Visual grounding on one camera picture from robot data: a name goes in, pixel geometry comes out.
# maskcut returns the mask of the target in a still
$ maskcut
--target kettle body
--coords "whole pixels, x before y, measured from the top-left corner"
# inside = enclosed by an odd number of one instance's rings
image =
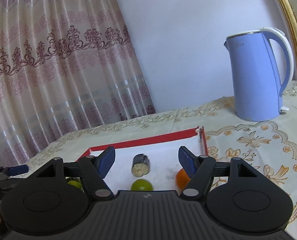
[[[274,53],[269,42],[273,39],[282,47],[287,71],[281,83]],[[253,122],[277,117],[283,107],[282,94],[293,78],[294,56],[285,34],[271,27],[228,36],[236,115]]]

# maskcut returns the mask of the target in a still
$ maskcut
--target floral tablecloth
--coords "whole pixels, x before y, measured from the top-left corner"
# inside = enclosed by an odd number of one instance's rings
[[[234,98],[224,97],[198,107],[107,124],[67,133],[33,157],[28,176],[55,156],[73,162],[88,147],[146,138],[204,126],[208,153],[218,161],[239,156],[281,187],[293,200],[294,211],[286,228],[297,239],[297,81],[283,96],[285,114],[266,122],[247,122],[234,113]],[[214,180],[213,187],[227,178]]]

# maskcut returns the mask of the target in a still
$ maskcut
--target curtain fold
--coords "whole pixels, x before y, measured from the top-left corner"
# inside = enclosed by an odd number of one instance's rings
[[[154,112],[116,0],[0,0],[0,165]]]

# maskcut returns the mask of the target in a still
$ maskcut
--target wall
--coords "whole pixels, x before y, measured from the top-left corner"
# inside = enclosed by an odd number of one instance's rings
[[[226,36],[264,26],[286,31],[275,0],[117,1],[157,112],[233,95]]]

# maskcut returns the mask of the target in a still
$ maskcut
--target white logo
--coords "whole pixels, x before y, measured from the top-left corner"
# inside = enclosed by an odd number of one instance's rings
[[[147,194],[144,195],[143,197],[148,199],[148,198],[151,197],[151,196],[152,196],[151,194],[147,193]]]

